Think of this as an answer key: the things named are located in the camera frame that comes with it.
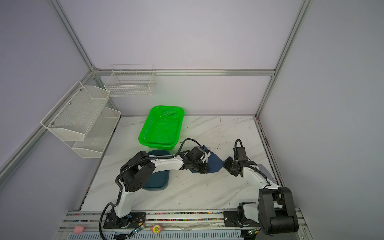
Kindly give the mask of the dark blue paper napkin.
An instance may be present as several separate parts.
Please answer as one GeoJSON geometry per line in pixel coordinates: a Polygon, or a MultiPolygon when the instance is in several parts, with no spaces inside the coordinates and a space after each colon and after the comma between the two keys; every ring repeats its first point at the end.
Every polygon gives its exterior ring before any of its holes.
{"type": "Polygon", "coordinates": [[[215,153],[211,152],[206,146],[201,147],[205,151],[205,158],[203,161],[207,162],[207,173],[217,173],[224,164],[224,161],[222,161],[215,153]]]}

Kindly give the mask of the dark teal plastic tray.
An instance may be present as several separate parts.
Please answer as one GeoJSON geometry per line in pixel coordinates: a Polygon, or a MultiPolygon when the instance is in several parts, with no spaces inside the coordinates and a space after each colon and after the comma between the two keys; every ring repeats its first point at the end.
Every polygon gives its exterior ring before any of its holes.
{"type": "MultiPolygon", "coordinates": [[[[170,155],[170,153],[166,150],[153,150],[148,152],[149,155],[154,156],[167,156],[170,155]]],[[[144,190],[147,191],[161,191],[164,190],[169,183],[169,175],[170,171],[161,171],[153,173],[146,184],[143,186],[144,190]]]]}

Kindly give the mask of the green plastic perforated basket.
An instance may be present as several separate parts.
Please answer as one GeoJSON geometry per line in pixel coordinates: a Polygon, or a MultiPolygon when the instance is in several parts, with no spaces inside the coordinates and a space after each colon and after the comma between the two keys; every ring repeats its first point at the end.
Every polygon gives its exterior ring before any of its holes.
{"type": "Polygon", "coordinates": [[[180,107],[153,107],[140,132],[139,143],[152,149],[173,149],[179,141],[184,116],[180,107]]]}

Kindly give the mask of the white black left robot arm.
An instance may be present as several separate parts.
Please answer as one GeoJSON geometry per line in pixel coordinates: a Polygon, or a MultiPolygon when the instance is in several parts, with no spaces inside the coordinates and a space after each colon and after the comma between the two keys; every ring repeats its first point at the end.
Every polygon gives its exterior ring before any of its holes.
{"type": "Polygon", "coordinates": [[[167,156],[149,155],[140,151],[120,169],[115,179],[119,193],[113,206],[114,218],[122,219],[131,214],[133,193],[142,189],[152,174],[170,170],[193,170],[198,174],[207,174],[210,156],[210,151],[200,147],[187,153],[167,156]]]}

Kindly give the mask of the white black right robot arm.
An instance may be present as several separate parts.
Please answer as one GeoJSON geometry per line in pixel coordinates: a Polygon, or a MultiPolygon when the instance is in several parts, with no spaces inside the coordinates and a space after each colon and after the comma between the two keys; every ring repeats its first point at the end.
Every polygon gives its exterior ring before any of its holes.
{"type": "Polygon", "coordinates": [[[296,233],[299,221],[293,194],[287,187],[274,183],[253,161],[235,161],[228,157],[224,162],[232,176],[240,176],[258,191],[254,202],[241,202],[235,211],[225,211],[225,227],[258,227],[266,235],[296,233]]]}

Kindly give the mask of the yellow pink round toy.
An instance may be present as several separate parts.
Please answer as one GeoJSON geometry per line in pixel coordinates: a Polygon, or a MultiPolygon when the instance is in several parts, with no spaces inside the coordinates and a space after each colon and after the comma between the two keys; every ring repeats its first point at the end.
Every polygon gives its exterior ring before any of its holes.
{"type": "Polygon", "coordinates": [[[150,227],[150,230],[153,234],[159,234],[160,232],[163,231],[163,227],[160,225],[153,225],[150,227]]]}

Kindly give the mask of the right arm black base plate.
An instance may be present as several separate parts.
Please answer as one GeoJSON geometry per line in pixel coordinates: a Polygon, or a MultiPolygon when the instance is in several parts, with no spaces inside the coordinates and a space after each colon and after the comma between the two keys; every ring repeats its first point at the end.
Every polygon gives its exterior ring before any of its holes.
{"type": "Polygon", "coordinates": [[[229,227],[237,227],[237,228],[245,228],[245,227],[258,227],[259,224],[253,220],[248,220],[245,218],[241,218],[237,211],[224,211],[224,225],[226,228],[229,227]]]}

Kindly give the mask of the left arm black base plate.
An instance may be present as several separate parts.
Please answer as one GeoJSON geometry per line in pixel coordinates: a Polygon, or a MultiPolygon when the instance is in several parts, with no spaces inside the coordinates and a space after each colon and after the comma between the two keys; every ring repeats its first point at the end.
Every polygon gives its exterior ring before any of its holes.
{"type": "Polygon", "coordinates": [[[118,218],[115,212],[110,211],[107,213],[103,228],[104,229],[136,229],[140,225],[144,225],[145,220],[146,220],[145,212],[133,212],[125,217],[118,218]]]}

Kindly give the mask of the white mesh wall shelf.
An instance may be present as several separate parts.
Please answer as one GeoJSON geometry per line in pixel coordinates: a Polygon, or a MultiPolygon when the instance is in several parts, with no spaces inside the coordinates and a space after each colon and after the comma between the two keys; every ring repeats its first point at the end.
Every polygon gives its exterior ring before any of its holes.
{"type": "Polygon", "coordinates": [[[41,120],[41,125],[83,159],[100,159],[121,118],[108,107],[111,93],[74,84],[41,120]]]}

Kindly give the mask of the aluminium front rail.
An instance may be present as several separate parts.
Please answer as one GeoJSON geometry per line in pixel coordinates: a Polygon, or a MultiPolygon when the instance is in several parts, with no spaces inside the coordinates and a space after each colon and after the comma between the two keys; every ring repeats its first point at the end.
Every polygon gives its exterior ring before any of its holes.
{"type": "MultiPolygon", "coordinates": [[[[313,237],[300,209],[296,209],[299,230],[296,233],[265,235],[258,227],[229,227],[224,225],[224,211],[228,210],[175,210],[145,212],[146,220],[140,225],[133,240],[311,240],[313,237]],[[163,231],[153,234],[150,227],[160,225],[163,231]]],[[[134,229],[104,229],[105,216],[100,211],[68,212],[55,238],[57,240],[116,240],[128,239],[134,229]],[[73,234],[76,226],[84,226],[81,234],[73,234]]]]}

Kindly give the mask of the pink toy on rail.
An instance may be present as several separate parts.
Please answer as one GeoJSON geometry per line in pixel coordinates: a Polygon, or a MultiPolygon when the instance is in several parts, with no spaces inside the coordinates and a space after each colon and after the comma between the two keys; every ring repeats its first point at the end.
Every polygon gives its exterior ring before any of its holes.
{"type": "Polygon", "coordinates": [[[76,226],[74,229],[73,229],[73,234],[81,234],[83,233],[85,230],[85,227],[84,226],[76,226]]]}

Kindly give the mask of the aluminium frame post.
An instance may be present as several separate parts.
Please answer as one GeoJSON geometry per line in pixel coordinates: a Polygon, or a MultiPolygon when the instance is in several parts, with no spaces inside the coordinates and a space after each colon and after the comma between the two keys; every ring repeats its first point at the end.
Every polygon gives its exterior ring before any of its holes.
{"type": "Polygon", "coordinates": [[[78,35],[75,31],[75,28],[73,27],[69,17],[67,16],[61,2],[57,1],[57,0],[48,0],[48,3],[53,8],[55,15],[57,16],[59,22],[63,26],[67,35],[69,36],[72,44],[74,45],[76,51],[80,55],[82,61],[85,63],[87,69],[89,70],[89,72],[94,72],[96,70],[96,67],[92,63],[88,53],[86,52],[86,49],[84,48],[83,44],[81,43],[81,40],[78,37],[78,35]]]}

